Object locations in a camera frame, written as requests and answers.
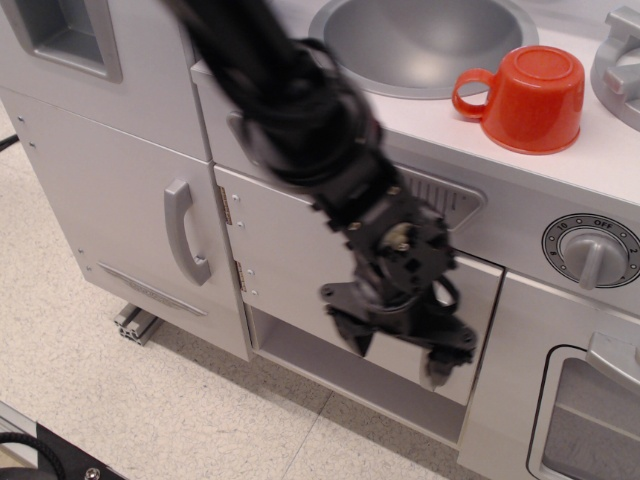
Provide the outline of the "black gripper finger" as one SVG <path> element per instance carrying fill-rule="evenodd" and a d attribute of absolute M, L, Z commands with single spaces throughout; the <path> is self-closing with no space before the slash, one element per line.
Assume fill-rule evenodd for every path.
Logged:
<path fill-rule="evenodd" d="M 328 307 L 327 313 L 332 317 L 338 334 L 351 351 L 364 358 L 370 348 L 376 328 L 367 315 L 354 315 L 335 307 Z"/>
<path fill-rule="evenodd" d="M 432 391 L 444 386 L 454 368 L 453 357 L 444 350 L 432 350 L 427 354 L 425 374 L 427 384 Z"/>

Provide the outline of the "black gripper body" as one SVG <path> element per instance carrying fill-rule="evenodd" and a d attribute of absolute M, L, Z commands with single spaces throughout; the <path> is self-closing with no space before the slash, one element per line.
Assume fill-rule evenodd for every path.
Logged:
<path fill-rule="evenodd" d="M 385 302 L 364 279 L 329 283 L 320 289 L 328 307 L 354 315 L 367 315 L 376 333 L 416 345 L 429 352 L 444 350 L 454 365 L 472 362 L 477 347 L 473 329 L 456 317 L 459 291 L 443 274 L 428 280 L 416 292 L 402 293 Z"/>

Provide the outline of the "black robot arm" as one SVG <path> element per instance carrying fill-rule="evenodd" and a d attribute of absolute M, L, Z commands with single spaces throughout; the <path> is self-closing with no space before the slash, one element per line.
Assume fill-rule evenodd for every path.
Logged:
<path fill-rule="evenodd" d="M 456 317 L 446 223 L 415 197 L 381 148 L 362 93 L 320 41 L 289 38 L 262 1 L 172 1 L 215 80 L 240 109 L 240 142 L 279 183 L 312 198 L 356 267 L 323 286 L 340 336 L 365 355 L 383 333 L 427 352 L 432 387 L 472 362 L 475 332 Z"/>

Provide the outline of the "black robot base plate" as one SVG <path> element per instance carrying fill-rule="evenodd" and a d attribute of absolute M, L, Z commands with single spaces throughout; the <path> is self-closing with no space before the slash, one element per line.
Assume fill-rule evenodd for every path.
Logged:
<path fill-rule="evenodd" d="M 36 454 L 34 466 L 2 467 L 2 479 L 125 479 L 111 466 L 89 455 L 45 426 L 35 433 L 6 431 L 1 446 L 20 445 Z"/>

